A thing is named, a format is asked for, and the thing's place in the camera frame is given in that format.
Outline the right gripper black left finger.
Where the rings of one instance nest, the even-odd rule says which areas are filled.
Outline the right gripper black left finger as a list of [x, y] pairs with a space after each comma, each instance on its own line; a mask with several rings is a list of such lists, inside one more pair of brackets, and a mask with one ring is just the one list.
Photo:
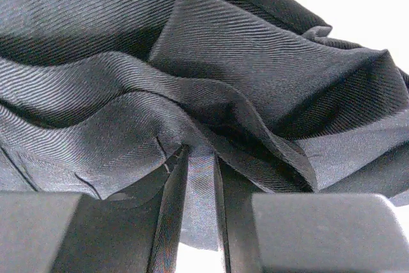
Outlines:
[[105, 200], [1, 193], [2, 272], [174, 272], [189, 149]]

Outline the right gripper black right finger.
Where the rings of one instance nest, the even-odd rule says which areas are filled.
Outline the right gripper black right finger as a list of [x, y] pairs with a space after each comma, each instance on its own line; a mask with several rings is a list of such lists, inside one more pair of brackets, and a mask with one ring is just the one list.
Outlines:
[[407, 272], [408, 236], [379, 194], [264, 193], [215, 163], [228, 272]]

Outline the black pleated skirt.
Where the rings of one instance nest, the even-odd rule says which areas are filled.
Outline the black pleated skirt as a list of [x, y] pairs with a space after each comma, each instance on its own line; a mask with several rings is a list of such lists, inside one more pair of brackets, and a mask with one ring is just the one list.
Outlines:
[[186, 244], [219, 158], [264, 192], [408, 204], [408, 76], [294, 0], [1, 0], [1, 189], [107, 199], [190, 146]]

